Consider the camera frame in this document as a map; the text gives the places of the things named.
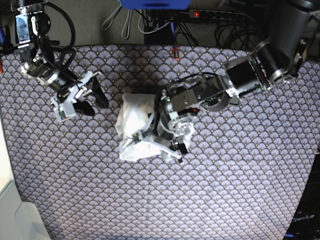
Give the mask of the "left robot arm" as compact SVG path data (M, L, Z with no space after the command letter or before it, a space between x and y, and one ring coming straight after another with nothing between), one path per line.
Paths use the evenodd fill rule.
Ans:
M116 123L119 158L136 162L160 155L167 162L182 162L200 107L219 112L293 76L309 45L304 31L311 20L319 19L319 1L281 0L268 37L247 56L226 61L224 75L203 72L168 83L155 94L125 93Z

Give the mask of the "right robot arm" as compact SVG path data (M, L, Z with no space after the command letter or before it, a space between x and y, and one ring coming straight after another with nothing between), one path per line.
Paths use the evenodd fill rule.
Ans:
M71 33L69 45L61 47L59 41L50 40L51 19L45 7L59 12L66 20ZM18 0L16 9L20 72L28 79L37 80L42 86L54 90L50 103L57 121L64 122L77 114L94 116L95 110L84 99L87 96L94 97L98 108L108 108L109 101L97 79L99 72L89 71L79 78L69 69L76 56L76 31L68 14L46 0Z

